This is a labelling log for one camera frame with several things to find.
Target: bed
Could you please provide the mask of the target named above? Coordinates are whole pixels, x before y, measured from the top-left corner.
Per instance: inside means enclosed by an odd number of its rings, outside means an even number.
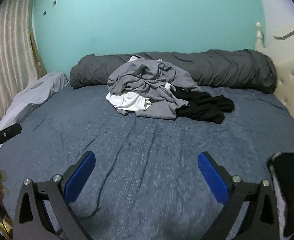
[[[202,87],[233,100],[235,110],[221,125],[122,116],[106,100],[107,86],[67,85],[53,95],[0,149],[10,217],[24,179],[62,174],[90,150],[97,164],[71,207],[93,239],[200,239],[222,208],[197,167],[200,152],[255,183],[271,181],[266,162],[273,154],[294,152],[294,30],[264,48],[259,23],[257,28],[256,50],[277,70],[275,93]],[[228,239],[245,211],[246,205]]]

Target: teal wall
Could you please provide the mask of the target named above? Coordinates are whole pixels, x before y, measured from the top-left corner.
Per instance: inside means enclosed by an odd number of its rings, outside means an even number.
[[[265,25],[261,0],[53,1],[34,0],[34,30],[46,70],[67,76],[93,53],[253,49]]]

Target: bed post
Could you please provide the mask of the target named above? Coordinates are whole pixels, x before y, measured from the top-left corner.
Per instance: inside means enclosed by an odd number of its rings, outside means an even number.
[[[256,27],[257,27],[257,40],[255,44],[255,50],[262,52],[264,48],[263,44],[263,34],[262,34],[262,24],[260,22],[256,22]]]

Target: headboard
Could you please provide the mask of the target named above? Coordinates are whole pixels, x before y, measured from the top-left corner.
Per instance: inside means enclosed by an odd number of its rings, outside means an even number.
[[[255,49],[268,55],[277,71],[277,86],[274,95],[287,107],[294,118],[294,24],[283,26],[272,32],[273,42],[263,45],[261,23],[256,23],[257,41]]]

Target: beige curtain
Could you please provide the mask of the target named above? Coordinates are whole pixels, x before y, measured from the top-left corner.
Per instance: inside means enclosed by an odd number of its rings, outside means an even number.
[[[32,0],[0,5],[0,120],[14,96],[37,80],[29,31]]]

